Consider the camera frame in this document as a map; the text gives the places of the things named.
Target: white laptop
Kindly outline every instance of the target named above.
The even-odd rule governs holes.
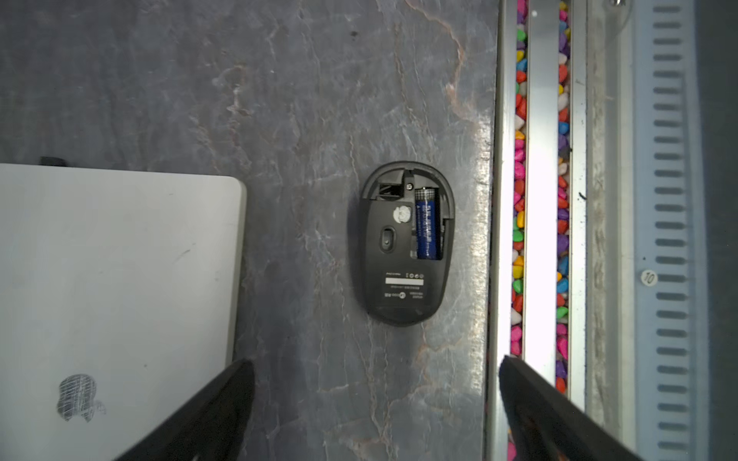
[[[110,460],[232,358],[234,178],[0,164],[0,460]]]

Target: scratched logo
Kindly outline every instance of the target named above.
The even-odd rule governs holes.
[[[65,421],[75,415],[85,418],[88,423],[95,411],[105,414],[105,406],[96,401],[94,395],[97,385],[90,375],[72,375],[59,384],[59,402],[56,411]]]

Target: wireless mouse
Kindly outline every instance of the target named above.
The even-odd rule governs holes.
[[[441,305],[454,238],[454,196],[433,167],[394,162],[362,189],[362,282],[369,314],[397,326],[431,317]]]

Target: stone countertop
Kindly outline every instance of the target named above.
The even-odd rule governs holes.
[[[0,162],[230,175],[249,191],[236,356],[248,460],[480,460],[495,0],[0,6]],[[444,303],[369,319],[355,206],[379,165],[456,199]]]

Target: blue battery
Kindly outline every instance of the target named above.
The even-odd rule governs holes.
[[[439,259],[437,217],[435,189],[415,189],[415,233],[419,260]]]

